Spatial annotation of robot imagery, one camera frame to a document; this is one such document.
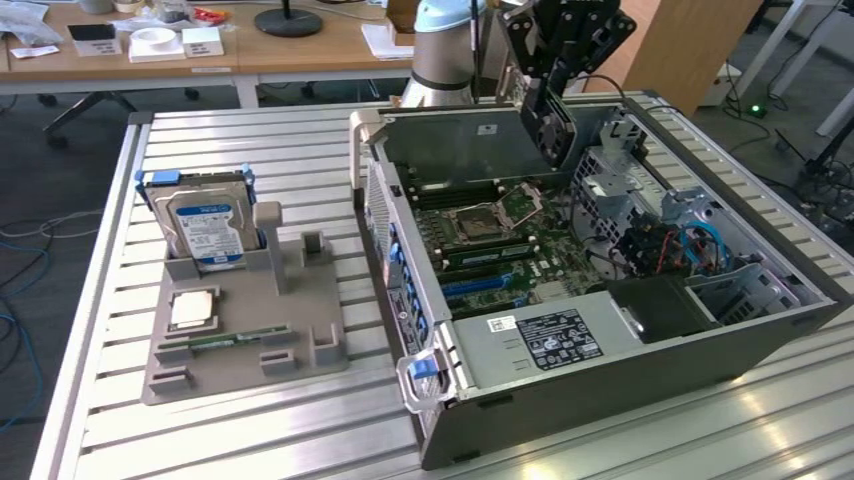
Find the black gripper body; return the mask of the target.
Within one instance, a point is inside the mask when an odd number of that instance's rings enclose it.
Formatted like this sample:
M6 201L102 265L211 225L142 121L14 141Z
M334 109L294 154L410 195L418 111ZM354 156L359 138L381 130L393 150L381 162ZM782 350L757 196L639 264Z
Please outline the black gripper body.
M543 0L537 2L537 20L554 23L570 14L573 18L605 21L619 7L619 0Z

